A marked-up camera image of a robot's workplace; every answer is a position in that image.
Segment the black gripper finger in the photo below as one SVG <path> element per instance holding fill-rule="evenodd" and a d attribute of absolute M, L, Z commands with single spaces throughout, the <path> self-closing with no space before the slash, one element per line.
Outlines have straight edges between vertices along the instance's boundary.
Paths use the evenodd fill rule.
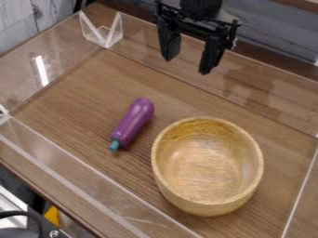
<path fill-rule="evenodd" d="M 224 41 L 217 36 L 208 36 L 204 41 L 204 49 L 199 65 L 199 73 L 209 74 L 211 70 L 219 65 L 224 52 Z"/>
<path fill-rule="evenodd" d="M 180 29 L 173 21 L 161 17 L 157 18 L 157 37 L 161 56 L 171 61 L 180 53 Z"/>

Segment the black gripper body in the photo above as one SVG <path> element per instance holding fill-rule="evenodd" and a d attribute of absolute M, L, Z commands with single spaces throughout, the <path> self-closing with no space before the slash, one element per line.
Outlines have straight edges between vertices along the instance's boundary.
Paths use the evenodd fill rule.
<path fill-rule="evenodd" d="M 161 17 L 176 23 L 180 34 L 187 33 L 200 39 L 217 36 L 224 41 L 225 49 L 236 43 L 240 26 L 221 6 L 221 0 L 156 0 L 156 25 Z"/>

